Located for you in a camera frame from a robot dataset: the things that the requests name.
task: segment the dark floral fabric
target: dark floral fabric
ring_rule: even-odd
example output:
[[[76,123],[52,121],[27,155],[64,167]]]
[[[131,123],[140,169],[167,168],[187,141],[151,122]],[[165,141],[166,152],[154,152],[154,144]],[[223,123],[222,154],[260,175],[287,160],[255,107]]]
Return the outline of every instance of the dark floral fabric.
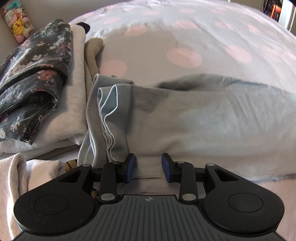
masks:
[[[61,19],[49,23],[0,66],[0,140],[32,144],[59,103],[72,58],[72,33]]]

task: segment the polka dot bed sheet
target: polka dot bed sheet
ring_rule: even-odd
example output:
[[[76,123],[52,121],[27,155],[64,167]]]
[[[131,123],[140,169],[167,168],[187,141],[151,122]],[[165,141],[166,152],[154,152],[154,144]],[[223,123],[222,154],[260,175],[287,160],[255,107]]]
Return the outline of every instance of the polka dot bed sheet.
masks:
[[[72,21],[104,40],[101,74],[153,85],[219,74],[296,92],[296,39],[258,10],[226,1],[134,0]]]

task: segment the ribbed gray panel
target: ribbed gray panel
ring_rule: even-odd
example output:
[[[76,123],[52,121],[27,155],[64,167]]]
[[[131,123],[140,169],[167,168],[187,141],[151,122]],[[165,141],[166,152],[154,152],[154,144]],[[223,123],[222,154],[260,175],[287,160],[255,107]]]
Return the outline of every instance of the ribbed gray panel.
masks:
[[[16,241],[283,241],[276,233],[236,237],[212,227],[193,205],[174,196],[125,195],[103,205],[96,216],[75,232],[57,237],[22,233]]]

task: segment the folded white garment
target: folded white garment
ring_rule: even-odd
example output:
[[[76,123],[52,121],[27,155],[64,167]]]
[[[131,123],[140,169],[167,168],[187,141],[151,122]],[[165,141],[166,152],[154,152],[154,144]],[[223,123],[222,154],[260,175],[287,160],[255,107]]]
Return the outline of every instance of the folded white garment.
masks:
[[[6,153],[9,153],[9,156],[12,153],[22,153],[25,160],[30,160],[56,148],[82,143],[87,131],[83,63],[86,37],[84,28],[79,25],[71,25],[71,30],[71,73],[62,88],[57,109],[44,119],[33,145],[17,140],[1,141],[0,158],[6,158]]]
[[[31,160],[16,154],[0,160],[0,240],[9,241],[20,234],[13,215],[19,196],[65,173],[60,161]]]

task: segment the orange chair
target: orange chair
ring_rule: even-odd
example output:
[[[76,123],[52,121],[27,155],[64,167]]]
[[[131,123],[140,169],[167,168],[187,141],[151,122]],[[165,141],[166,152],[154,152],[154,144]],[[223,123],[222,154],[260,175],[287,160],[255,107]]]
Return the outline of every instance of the orange chair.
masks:
[[[271,11],[270,17],[276,19],[276,15],[277,15],[276,13],[280,16],[280,14],[281,14],[281,7],[279,7],[278,5],[274,4],[273,7],[272,7],[272,11]]]

